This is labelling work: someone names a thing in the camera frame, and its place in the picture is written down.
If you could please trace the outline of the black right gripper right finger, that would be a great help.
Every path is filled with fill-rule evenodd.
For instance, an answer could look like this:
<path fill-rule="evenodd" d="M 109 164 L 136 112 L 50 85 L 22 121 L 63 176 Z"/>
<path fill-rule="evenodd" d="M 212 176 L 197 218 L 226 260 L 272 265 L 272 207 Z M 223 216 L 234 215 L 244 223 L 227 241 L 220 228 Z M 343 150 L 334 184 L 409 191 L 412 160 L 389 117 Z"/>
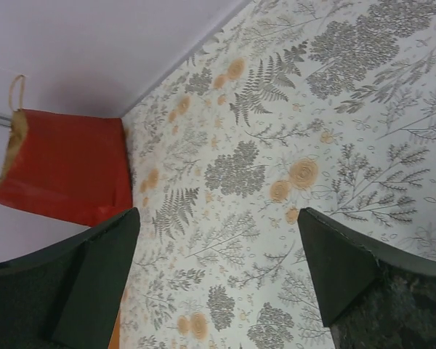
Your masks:
<path fill-rule="evenodd" d="M 436 348 L 436 262 L 314 210 L 298 217 L 323 325 L 336 348 Z"/>

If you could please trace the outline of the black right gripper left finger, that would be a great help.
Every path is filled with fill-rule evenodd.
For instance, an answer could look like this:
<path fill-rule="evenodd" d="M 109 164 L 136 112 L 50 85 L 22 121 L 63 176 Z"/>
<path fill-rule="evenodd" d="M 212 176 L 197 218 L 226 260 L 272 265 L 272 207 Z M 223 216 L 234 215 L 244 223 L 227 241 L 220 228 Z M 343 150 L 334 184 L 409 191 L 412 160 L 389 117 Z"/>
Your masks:
<path fill-rule="evenodd" d="M 0 348 L 107 348 L 140 232 L 138 209 L 0 263 Z"/>

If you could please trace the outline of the red paper bag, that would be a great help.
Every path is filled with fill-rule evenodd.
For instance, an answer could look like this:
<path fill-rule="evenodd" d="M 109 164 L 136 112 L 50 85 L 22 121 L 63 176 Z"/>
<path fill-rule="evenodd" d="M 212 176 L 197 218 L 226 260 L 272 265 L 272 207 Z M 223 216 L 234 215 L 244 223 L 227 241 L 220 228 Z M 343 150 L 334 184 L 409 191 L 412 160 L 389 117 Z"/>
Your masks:
<path fill-rule="evenodd" d="M 90 227 L 132 208 L 120 119 L 29 110 L 22 98 L 8 104 L 1 205 Z"/>

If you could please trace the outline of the floral patterned table mat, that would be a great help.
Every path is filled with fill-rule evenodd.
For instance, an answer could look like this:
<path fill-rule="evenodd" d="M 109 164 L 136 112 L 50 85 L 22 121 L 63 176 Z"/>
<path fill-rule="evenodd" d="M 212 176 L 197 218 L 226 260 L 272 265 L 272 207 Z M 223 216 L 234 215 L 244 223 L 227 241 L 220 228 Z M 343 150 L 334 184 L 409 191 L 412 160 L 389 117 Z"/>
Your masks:
<path fill-rule="evenodd" d="M 436 1 L 253 1 L 123 122 L 122 348 L 332 348 L 307 206 L 436 260 Z"/>

